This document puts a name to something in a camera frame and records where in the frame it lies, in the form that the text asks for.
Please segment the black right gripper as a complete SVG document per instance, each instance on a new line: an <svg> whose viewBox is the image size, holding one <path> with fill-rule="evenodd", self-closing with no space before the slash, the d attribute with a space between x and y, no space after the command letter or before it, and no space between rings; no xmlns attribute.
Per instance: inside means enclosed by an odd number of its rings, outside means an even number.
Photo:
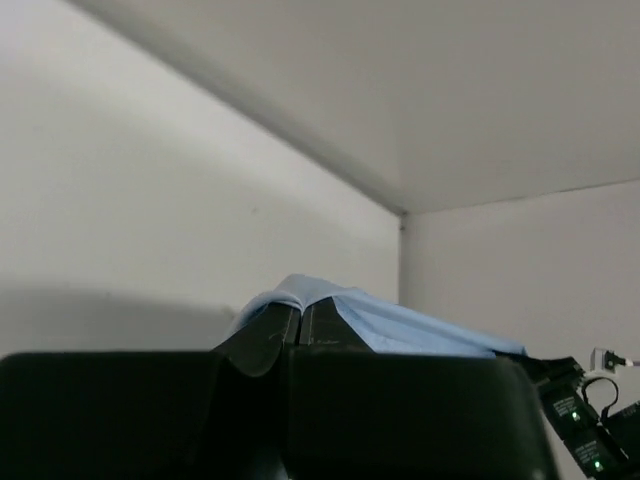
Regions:
<svg viewBox="0 0 640 480"><path fill-rule="evenodd" d="M520 365L537 390L545 417L585 475L637 475L639 473L639 403L613 413L620 389L613 379L589 377L572 357L535 359L498 352ZM598 381L614 389L613 401L594 408L587 394Z"/></svg>

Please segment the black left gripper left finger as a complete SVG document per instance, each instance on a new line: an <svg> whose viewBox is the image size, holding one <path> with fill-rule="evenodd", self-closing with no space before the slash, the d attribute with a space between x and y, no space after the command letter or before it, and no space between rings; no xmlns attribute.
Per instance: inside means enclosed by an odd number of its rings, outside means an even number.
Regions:
<svg viewBox="0 0 640 480"><path fill-rule="evenodd" d="M283 479L270 304L208 351L27 352L1 362L5 479Z"/></svg>

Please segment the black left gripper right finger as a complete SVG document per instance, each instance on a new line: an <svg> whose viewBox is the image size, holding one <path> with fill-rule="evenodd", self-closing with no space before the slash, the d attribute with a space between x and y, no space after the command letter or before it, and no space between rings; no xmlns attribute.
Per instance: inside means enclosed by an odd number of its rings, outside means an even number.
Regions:
<svg viewBox="0 0 640 480"><path fill-rule="evenodd" d="M533 386L504 359L378 354L330 301L283 353L293 479L555 479Z"/></svg>

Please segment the light blue pillowcase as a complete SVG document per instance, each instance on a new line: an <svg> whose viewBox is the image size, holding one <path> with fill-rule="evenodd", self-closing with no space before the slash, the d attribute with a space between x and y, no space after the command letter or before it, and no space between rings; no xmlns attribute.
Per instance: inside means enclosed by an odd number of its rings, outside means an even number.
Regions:
<svg viewBox="0 0 640 480"><path fill-rule="evenodd" d="M254 297L234 318L226 336L257 319L268 304L283 304L303 313L330 299L346 324L376 353L493 358L498 353L526 355L524 345L445 322L381 300L361 289L291 274L271 290Z"/></svg>

